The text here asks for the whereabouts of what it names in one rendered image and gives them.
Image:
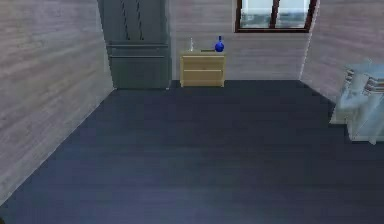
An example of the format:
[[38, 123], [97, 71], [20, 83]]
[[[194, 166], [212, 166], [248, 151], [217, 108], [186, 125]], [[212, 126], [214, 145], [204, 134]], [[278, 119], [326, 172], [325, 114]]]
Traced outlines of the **light wooden drawer chest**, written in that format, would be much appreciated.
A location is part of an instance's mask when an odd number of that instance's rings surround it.
[[224, 52], [183, 51], [180, 53], [180, 85], [223, 87], [225, 64]]

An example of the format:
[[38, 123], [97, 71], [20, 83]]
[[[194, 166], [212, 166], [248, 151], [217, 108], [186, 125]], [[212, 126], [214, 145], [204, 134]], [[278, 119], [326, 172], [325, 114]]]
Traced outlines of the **pale blue glass table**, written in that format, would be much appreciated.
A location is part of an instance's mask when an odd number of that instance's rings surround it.
[[345, 66], [329, 123], [345, 125], [351, 141], [384, 142], [384, 63], [368, 59]]

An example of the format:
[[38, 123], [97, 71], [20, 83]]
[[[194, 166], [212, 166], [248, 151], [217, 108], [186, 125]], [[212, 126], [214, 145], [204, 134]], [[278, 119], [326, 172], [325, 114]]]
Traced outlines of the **dark brown framed window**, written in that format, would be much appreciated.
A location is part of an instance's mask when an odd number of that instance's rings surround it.
[[236, 33], [308, 33], [318, 0], [236, 0]]

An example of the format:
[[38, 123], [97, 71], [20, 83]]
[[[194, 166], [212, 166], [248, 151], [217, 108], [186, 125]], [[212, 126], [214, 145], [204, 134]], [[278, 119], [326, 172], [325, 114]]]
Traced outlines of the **dark grey wardrobe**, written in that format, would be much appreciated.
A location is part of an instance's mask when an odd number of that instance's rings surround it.
[[97, 0], [113, 86], [162, 89], [171, 80], [167, 0]]

